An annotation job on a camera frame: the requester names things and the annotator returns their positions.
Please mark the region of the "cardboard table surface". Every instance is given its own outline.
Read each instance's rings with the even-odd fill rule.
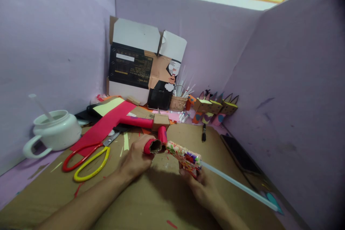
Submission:
[[[140,129],[128,133],[129,143],[139,137]],[[212,127],[207,127],[207,141],[201,142],[201,126],[174,124],[167,131],[168,140],[202,155],[202,159],[242,184],[248,182]],[[101,172],[86,181],[79,193],[112,173],[119,161],[124,137],[121,134],[110,147],[110,159]],[[123,151],[122,158],[128,151]],[[0,211],[0,227],[33,228],[74,198],[79,183],[73,181],[75,171],[62,172],[61,166],[51,172],[71,153],[64,151],[49,167]],[[71,164],[81,156],[76,155]],[[96,159],[82,171],[87,175],[102,162]],[[96,222],[94,229],[220,229],[211,214],[195,200],[178,173],[178,161],[166,153],[155,156],[151,168],[134,181]],[[238,213],[250,229],[284,229],[274,212],[218,175],[209,172],[228,206]]]

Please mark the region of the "red cardstock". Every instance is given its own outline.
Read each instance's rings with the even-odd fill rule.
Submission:
[[[88,144],[102,142],[113,129],[119,124],[122,117],[136,107],[135,104],[127,101],[122,102],[120,105],[109,111],[101,120],[99,120],[92,128],[90,128],[81,139],[78,140],[70,149],[75,151]],[[89,147],[79,152],[82,156],[87,156],[94,147]]]

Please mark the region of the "mug handle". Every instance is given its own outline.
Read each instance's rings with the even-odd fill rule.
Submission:
[[[34,136],[33,138],[31,138],[23,147],[23,154],[26,158],[31,158],[31,159],[38,159],[38,158],[42,158],[44,156],[46,156],[48,153],[50,153],[50,151],[52,151],[51,148],[47,148],[46,150],[44,150],[42,153],[40,153],[39,155],[34,155],[31,151],[32,146],[41,138],[41,135],[37,135]]]

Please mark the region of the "label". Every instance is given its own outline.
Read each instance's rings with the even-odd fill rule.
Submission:
[[[136,115],[133,114],[133,113],[131,113],[131,112],[129,112],[129,113],[127,114],[127,116],[136,117]]]
[[[122,55],[122,54],[119,54],[119,53],[116,53],[116,57],[134,62],[134,57],[125,56],[125,55]]]
[[[153,59],[144,51],[112,45],[109,80],[148,89]]]

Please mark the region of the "white mug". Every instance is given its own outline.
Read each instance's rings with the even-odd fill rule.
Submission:
[[[35,137],[30,139],[23,147],[23,154],[26,158],[41,158],[51,151],[66,149],[76,143],[82,133],[77,118],[66,110],[49,112],[54,121],[49,121],[46,115],[36,118],[33,128]],[[32,153],[32,146],[41,140],[47,148],[39,155]]]

